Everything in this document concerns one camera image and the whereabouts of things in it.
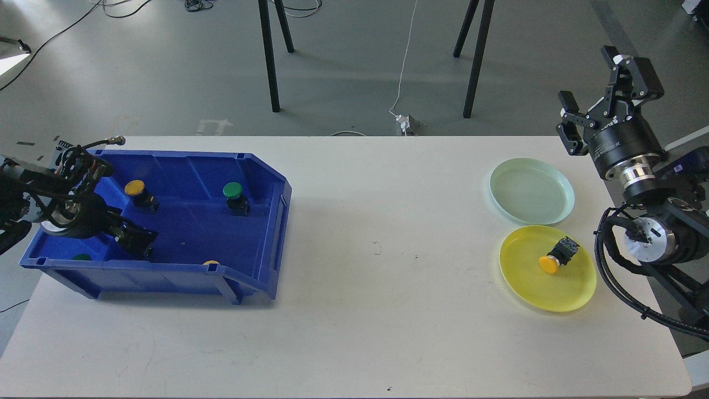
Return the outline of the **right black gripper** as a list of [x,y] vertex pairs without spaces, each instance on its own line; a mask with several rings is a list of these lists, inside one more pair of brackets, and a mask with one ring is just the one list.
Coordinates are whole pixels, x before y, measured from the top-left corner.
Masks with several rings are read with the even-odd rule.
[[[666,151],[641,115],[641,106],[662,98],[665,89],[648,58],[623,55],[609,45],[600,52],[611,69],[602,98],[589,116],[580,112],[574,94],[560,91],[557,134],[570,156],[590,154],[599,177],[612,180],[612,169],[633,157],[648,157],[651,166],[666,160]],[[584,128],[584,138],[578,126]]]

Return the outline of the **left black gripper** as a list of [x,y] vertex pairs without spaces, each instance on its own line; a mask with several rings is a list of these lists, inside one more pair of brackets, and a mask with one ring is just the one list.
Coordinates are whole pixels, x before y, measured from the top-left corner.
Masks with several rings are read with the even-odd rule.
[[143,228],[122,215],[122,209],[106,204],[103,197],[89,197],[82,203],[63,201],[56,205],[51,220],[42,222],[42,231],[53,237],[91,238],[106,233],[139,260],[149,260],[158,232]]

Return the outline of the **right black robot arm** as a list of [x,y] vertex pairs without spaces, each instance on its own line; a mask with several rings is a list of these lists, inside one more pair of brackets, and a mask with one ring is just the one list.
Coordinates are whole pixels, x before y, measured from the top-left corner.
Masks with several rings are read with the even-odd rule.
[[[603,212],[593,252],[601,278],[620,300],[666,328],[707,340],[707,282],[679,263],[707,256],[707,146],[672,162],[641,115],[645,102],[660,99],[664,88],[648,58],[601,48],[610,68],[603,96],[580,111],[570,91],[560,91],[561,121],[556,131],[571,156],[590,155],[600,179],[618,180],[623,204]],[[608,258],[627,271],[648,276],[680,305],[675,320],[641,303],[623,288]]]

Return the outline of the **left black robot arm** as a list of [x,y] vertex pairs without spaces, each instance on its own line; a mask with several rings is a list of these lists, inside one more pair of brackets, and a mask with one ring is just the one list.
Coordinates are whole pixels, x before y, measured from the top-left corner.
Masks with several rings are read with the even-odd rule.
[[33,224],[54,237],[91,238],[101,234],[114,240],[135,258],[149,260],[158,233],[140,227],[109,206],[96,188],[114,167],[91,147],[122,146],[126,139],[115,136],[94,143],[72,145],[60,142],[51,168],[4,157],[1,176],[2,253],[27,237]]

